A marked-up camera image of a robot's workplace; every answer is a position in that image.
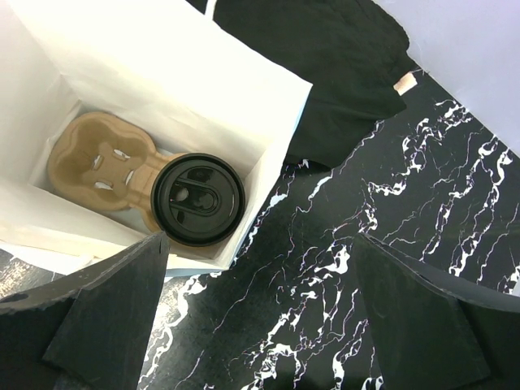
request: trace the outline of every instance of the cup lid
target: cup lid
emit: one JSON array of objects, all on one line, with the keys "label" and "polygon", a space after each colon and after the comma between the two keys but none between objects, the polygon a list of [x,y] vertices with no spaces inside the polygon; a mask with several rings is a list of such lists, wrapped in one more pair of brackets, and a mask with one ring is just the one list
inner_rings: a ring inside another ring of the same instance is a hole
[{"label": "cup lid", "polygon": [[151,193],[159,227],[173,240],[208,246],[231,235],[245,212],[237,173],[209,154],[185,154],[158,174]]}]

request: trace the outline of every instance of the bag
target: bag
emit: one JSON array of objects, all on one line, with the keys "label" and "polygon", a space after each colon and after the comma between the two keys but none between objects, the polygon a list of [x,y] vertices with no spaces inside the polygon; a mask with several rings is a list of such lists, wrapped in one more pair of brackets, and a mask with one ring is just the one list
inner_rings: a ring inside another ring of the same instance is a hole
[{"label": "bag", "polygon": [[171,245],[168,268],[225,270],[275,184],[311,85],[184,0],[0,0],[0,248],[68,274],[138,242],[137,231],[58,196],[46,162],[78,115],[104,111],[168,152],[229,163],[245,216],[220,245]]}]

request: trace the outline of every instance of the marble surface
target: marble surface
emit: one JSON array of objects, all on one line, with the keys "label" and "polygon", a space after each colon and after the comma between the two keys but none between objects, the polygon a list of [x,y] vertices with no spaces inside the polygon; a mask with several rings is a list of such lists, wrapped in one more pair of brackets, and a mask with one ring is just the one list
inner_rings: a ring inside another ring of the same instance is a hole
[{"label": "marble surface", "polygon": [[[164,285],[140,390],[381,389],[357,232],[510,293],[520,162],[428,75],[333,171],[285,167],[231,270]],[[0,256],[0,296],[59,277]]]}]

